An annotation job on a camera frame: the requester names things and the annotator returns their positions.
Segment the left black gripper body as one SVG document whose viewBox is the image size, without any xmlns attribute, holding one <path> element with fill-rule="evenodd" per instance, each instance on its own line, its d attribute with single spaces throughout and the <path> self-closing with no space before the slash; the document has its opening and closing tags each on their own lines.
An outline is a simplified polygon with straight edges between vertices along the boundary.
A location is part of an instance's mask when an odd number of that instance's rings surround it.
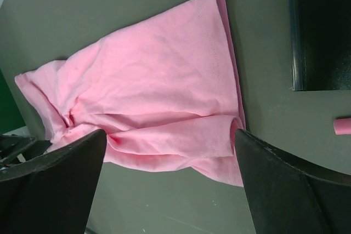
<svg viewBox="0 0 351 234">
<path fill-rule="evenodd" d="M 52 144 L 36 136 L 1 135 L 1 170 L 24 163 L 47 152 Z"/>
</svg>

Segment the pink towel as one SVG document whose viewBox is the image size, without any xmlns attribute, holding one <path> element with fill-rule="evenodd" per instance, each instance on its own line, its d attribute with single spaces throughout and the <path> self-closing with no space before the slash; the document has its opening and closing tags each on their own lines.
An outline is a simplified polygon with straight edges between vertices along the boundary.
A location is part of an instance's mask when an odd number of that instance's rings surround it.
<svg viewBox="0 0 351 234">
<path fill-rule="evenodd" d="M 51 151 L 103 129 L 106 162 L 243 185 L 234 142 L 246 122 L 225 0 L 189 0 L 14 80 Z"/>
</svg>

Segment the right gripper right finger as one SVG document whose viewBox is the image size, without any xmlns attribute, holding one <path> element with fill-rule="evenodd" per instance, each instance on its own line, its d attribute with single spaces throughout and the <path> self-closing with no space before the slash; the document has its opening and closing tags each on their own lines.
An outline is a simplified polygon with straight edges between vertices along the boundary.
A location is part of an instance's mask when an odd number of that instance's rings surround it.
<svg viewBox="0 0 351 234">
<path fill-rule="evenodd" d="M 350 175 L 242 129 L 235 151 L 256 233 L 350 233 Z"/>
</svg>

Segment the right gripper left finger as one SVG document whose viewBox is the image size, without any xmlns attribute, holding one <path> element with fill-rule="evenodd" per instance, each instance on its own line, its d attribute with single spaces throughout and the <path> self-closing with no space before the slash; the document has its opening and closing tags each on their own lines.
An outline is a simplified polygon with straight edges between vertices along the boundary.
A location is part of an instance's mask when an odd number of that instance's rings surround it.
<svg viewBox="0 0 351 234">
<path fill-rule="evenodd" d="M 1 170 L 1 233 L 84 233 L 105 150 L 98 129 Z"/>
</svg>

